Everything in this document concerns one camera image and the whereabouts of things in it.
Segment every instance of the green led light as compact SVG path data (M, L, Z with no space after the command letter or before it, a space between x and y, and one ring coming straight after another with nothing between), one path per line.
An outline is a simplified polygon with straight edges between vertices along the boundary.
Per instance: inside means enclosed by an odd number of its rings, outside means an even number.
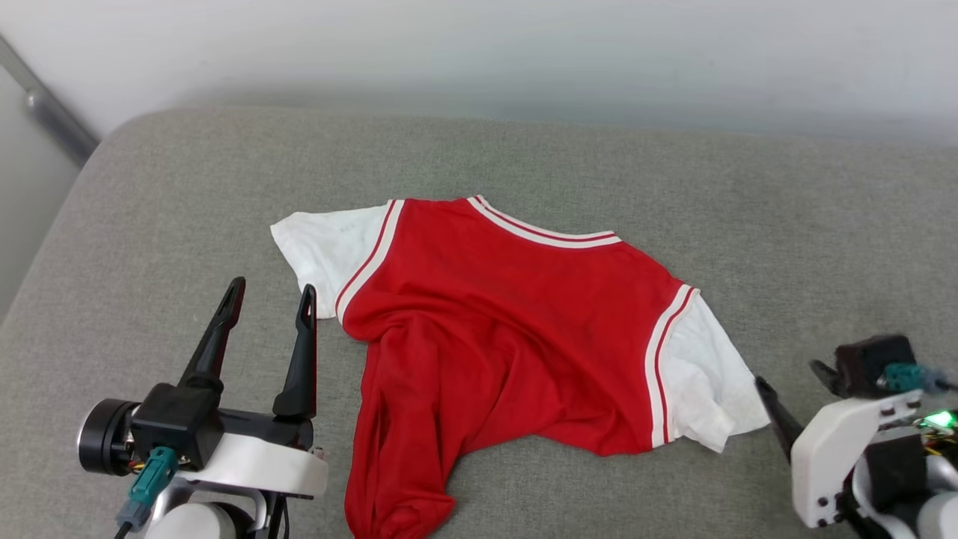
M933 413L924 419L929 423L934 423L939 427L945 427L950 429L958 423L958 420L955 419L954 415L951 414L948 410L939 411L938 413Z

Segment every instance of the gray couch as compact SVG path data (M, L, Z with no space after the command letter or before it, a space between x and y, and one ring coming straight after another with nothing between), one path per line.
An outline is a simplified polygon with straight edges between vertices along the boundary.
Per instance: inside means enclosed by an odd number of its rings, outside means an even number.
M568 232L614 229L700 287L753 371L807 421L840 343L905 332L958 375L958 152L832 140L470 120L174 110L103 142L0 329L0 536L112 537L129 479L85 474L104 397L174 381L230 279L248 279L224 406L268 410L299 293L269 226L293 211L484 194ZM320 328L327 497L293 537L345 537L364 345ZM594 457L529 437L460 460L439 537L843 537L792 514L768 429Z

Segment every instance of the robotic arm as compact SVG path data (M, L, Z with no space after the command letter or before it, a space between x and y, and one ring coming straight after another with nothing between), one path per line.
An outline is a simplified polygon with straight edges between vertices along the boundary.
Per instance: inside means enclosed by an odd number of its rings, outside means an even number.
M915 363L904 336L840 346L812 371L843 400L803 428L762 378L756 386L791 464L808 527L847 522L869 539L958 539L958 410L921 417L926 393L954 390Z
M283 390L271 414L219 407L230 330L246 281L223 296L176 386L157 384L142 403L106 399L88 414L77 447L84 470L135 474L117 515L122 539L148 525L147 539L277 539L289 534L286 500L326 491L327 464L313 446L316 415L316 291L307 286ZM191 504L196 491L251 499L255 514L226 503Z

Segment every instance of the red and white stripe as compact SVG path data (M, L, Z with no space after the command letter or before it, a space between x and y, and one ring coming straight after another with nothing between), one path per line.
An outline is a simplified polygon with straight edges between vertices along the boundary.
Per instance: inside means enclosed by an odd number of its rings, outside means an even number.
M698 289L689 285L683 284L678 288L672 303L655 322L649 339L649 346L646 348L646 384L649 386L652 416L651 444L653 448L671 441L668 396L659 370L660 357L663 348L669 342L675 322L689 311L697 293Z
M493 208L482 195L468 198L469 204L476 209L483 217L498 225L499 227L512 232L514 235L547 246L565 247L565 248L589 248L595 246L607 246L617 244L622 240L615 235L615 232L606 231L595 234L562 234L553 232L545 228L525 223L502 213Z
M373 276L373 273L376 273L379 266L382 266L382 261L386 259L389 246L396 236L396 224L399 222L399 214L402 212L404 203L405 200L389 201L389 209L386 210L386 217L382 220L382 228L379 230L379 237L376 239L373 251L336 298L336 316L339 318L339 323L343 323L343 316L346 314L346 308L349 307L350 301L353 300L359 289L366 284L366 281Z

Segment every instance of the white sleeve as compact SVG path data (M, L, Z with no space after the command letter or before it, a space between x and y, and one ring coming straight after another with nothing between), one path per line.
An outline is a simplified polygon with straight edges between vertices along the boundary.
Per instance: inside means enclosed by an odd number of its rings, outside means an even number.
M336 317L336 298L373 252L388 208L297 212L270 226L300 290L316 288L318 317Z
M755 377L698 294L675 322L659 367L671 439L686 436L721 453L728 436L768 424Z

